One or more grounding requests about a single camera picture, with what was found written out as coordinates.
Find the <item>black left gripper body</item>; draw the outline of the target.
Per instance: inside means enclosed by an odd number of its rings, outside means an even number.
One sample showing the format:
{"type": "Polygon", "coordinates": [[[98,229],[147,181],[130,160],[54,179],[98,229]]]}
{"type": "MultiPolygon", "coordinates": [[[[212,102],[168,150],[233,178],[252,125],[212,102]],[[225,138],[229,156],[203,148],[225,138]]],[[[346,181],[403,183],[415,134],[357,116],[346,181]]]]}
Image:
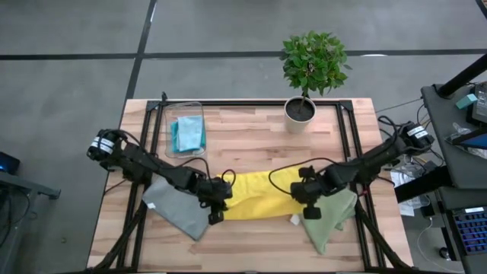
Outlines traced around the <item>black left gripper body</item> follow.
{"type": "Polygon", "coordinates": [[[224,212],[228,210],[226,199],[233,197],[231,184],[221,177],[198,179],[196,196],[202,209],[209,209],[208,223],[215,225],[224,221],[224,212]]]}

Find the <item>yellow microfiber towel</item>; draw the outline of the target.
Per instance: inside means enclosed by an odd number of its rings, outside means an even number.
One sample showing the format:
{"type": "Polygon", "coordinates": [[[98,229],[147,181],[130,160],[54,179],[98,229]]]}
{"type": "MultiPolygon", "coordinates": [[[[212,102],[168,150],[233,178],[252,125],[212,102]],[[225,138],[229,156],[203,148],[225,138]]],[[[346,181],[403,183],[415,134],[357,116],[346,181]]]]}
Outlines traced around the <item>yellow microfiber towel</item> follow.
{"type": "Polygon", "coordinates": [[[225,181],[234,182],[232,197],[226,199],[225,220],[252,220],[298,214],[304,205],[290,196],[290,185],[298,182],[297,167],[278,170],[225,174],[225,181]]]}

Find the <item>teal fluffy microfiber towel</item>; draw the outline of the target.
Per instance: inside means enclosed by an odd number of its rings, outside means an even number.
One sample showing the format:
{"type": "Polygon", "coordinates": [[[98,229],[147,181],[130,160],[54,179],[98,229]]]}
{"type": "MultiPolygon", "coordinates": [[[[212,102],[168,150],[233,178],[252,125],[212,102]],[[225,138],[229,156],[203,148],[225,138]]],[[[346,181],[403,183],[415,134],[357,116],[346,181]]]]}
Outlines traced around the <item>teal fluffy microfiber towel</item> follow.
{"type": "MultiPolygon", "coordinates": [[[[172,122],[170,125],[170,135],[171,135],[171,141],[172,141],[172,152],[173,153],[182,153],[182,151],[179,149],[178,145],[178,122],[172,122]]],[[[201,144],[200,148],[204,148],[206,146],[206,137],[205,137],[205,132],[202,133],[202,139],[201,139],[201,144]]]]}

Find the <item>white plant pot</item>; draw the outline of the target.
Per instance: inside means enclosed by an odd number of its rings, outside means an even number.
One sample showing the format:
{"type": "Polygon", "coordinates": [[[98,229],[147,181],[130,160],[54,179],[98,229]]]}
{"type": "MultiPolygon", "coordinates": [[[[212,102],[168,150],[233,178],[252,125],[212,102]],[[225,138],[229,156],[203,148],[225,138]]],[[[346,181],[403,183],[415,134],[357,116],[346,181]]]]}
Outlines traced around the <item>white plant pot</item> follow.
{"type": "Polygon", "coordinates": [[[317,108],[309,97],[296,96],[286,101],[284,111],[286,130],[298,134],[314,119],[317,108]]]}

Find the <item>clear plastic bin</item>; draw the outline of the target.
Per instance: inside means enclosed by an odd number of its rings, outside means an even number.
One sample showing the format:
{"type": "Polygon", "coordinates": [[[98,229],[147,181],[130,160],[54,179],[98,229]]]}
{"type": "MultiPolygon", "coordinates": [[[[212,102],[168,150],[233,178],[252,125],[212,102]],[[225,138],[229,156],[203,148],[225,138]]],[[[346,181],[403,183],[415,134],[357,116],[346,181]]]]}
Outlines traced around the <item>clear plastic bin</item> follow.
{"type": "Polygon", "coordinates": [[[177,119],[182,116],[202,116],[203,132],[205,132],[205,137],[206,137],[204,110],[200,102],[192,101],[186,103],[171,104],[164,109],[163,116],[164,116],[165,132],[166,132],[166,148],[165,148],[166,156],[168,156],[169,158],[192,158],[192,157],[201,156],[205,153],[206,146],[198,150],[186,151],[182,153],[173,153],[172,146],[171,146],[172,141],[170,135],[171,132],[170,125],[172,122],[177,122],[177,119]]]}

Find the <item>white papers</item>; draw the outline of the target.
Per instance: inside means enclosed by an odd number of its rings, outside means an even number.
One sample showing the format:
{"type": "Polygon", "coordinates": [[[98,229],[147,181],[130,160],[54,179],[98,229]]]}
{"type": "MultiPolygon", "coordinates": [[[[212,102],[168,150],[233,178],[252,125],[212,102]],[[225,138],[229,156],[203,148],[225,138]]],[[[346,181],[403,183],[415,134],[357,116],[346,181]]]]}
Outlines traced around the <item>white papers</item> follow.
{"type": "MultiPolygon", "coordinates": [[[[425,169],[417,163],[405,164],[400,167],[392,168],[390,177],[394,187],[405,185],[423,175],[425,169]]],[[[399,211],[402,216],[414,217],[415,210],[429,206],[431,200],[425,195],[414,197],[399,203],[399,211]]]]}

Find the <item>green leafy plant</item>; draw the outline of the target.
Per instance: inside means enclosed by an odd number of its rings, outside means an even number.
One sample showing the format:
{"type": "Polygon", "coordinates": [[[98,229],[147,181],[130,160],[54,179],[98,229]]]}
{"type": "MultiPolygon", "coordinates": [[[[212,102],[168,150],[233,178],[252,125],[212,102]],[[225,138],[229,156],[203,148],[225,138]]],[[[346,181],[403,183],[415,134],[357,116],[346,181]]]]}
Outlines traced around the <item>green leafy plant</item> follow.
{"type": "Polygon", "coordinates": [[[282,42],[284,79],[289,86],[301,90],[307,97],[310,92],[324,96],[332,89],[345,84],[347,64],[345,45],[332,33],[317,33],[313,30],[292,35],[282,42]]]}

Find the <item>grey side desk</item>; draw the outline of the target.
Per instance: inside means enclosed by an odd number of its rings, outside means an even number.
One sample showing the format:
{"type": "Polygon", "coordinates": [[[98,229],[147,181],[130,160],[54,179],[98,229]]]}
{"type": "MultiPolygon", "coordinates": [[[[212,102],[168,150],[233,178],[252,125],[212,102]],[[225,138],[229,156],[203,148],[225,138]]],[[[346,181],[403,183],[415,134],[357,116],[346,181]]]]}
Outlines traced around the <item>grey side desk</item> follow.
{"type": "Polygon", "coordinates": [[[456,102],[469,93],[469,88],[461,88],[451,99],[438,96],[434,85],[422,87],[421,93],[453,185],[465,190],[487,190],[487,159],[446,141],[448,136],[457,133],[454,123],[473,131],[477,129],[466,121],[467,111],[456,107],[456,102]]]}

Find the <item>backlit keyboard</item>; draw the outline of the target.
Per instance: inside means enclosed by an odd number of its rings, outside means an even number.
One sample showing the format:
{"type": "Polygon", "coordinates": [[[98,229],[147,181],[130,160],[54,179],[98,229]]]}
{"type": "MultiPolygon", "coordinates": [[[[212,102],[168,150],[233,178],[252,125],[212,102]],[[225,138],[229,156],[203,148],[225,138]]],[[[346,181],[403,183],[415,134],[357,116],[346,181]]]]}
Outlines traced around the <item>backlit keyboard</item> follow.
{"type": "Polygon", "coordinates": [[[467,256],[487,253],[487,207],[456,209],[451,214],[463,252],[467,256]]]}

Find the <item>small teal box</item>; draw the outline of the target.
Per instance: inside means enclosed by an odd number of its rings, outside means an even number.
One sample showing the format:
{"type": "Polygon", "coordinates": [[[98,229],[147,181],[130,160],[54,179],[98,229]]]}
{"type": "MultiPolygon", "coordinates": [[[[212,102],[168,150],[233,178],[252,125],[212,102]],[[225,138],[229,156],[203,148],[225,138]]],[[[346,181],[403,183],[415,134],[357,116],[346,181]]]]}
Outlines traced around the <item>small teal box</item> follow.
{"type": "Polygon", "coordinates": [[[463,110],[469,107],[470,105],[474,104],[476,101],[477,101],[477,97],[475,94],[468,94],[456,102],[456,107],[459,110],[463,110]]]}

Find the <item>grey metal stand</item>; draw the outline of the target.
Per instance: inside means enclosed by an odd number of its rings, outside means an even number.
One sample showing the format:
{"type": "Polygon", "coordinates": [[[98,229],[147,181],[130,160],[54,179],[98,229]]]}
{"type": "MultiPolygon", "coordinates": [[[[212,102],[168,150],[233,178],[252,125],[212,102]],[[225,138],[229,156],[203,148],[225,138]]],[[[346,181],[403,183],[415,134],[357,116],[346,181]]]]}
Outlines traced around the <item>grey metal stand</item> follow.
{"type": "Polygon", "coordinates": [[[5,172],[0,172],[0,190],[4,190],[0,194],[0,274],[9,274],[36,198],[58,199],[61,190],[5,172]]]}

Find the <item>black diagonal pole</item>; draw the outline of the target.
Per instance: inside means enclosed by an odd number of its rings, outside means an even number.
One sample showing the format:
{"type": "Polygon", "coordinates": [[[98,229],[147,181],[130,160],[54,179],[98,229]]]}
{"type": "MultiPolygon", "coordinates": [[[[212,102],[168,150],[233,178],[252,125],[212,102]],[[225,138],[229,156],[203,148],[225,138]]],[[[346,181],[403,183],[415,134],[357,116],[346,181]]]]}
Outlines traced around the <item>black diagonal pole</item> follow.
{"type": "Polygon", "coordinates": [[[487,70],[487,53],[469,65],[458,75],[443,84],[436,93],[439,97],[450,98],[458,89],[487,70]]]}

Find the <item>black desktop device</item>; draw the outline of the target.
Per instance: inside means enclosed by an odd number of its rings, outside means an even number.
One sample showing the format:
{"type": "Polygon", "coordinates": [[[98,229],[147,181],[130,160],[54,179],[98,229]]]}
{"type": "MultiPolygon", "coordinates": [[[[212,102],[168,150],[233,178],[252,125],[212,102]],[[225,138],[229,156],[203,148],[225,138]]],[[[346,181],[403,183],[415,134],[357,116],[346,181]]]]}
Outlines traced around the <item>black desktop device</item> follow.
{"type": "Polygon", "coordinates": [[[473,104],[471,118],[477,124],[487,124],[487,81],[473,88],[477,101],[473,104]]]}

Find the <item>blue-lit black device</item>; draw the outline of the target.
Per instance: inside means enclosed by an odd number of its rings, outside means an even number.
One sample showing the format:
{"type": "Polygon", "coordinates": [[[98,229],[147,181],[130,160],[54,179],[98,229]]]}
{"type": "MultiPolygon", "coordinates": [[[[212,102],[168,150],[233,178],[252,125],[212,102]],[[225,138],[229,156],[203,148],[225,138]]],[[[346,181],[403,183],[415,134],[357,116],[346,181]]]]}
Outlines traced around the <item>blue-lit black device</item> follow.
{"type": "Polygon", "coordinates": [[[21,162],[17,158],[0,151],[0,172],[15,175],[20,164],[21,162]]]}

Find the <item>black aluminium table frame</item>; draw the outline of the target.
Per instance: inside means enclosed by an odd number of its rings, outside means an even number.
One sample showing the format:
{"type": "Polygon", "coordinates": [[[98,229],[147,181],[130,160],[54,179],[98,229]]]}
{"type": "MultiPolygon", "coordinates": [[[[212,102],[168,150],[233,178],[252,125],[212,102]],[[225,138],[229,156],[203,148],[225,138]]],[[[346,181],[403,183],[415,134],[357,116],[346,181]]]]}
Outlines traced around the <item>black aluminium table frame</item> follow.
{"type": "MultiPolygon", "coordinates": [[[[204,100],[205,161],[213,174],[280,171],[311,159],[315,167],[351,158],[381,143],[368,98],[318,100],[302,134],[284,127],[283,100],[204,100]]],[[[224,221],[194,241],[141,201],[142,186],[107,180],[88,259],[89,274],[136,272],[354,272],[386,266],[383,251],[355,218],[334,231],[318,254],[289,217],[224,221]]]]}

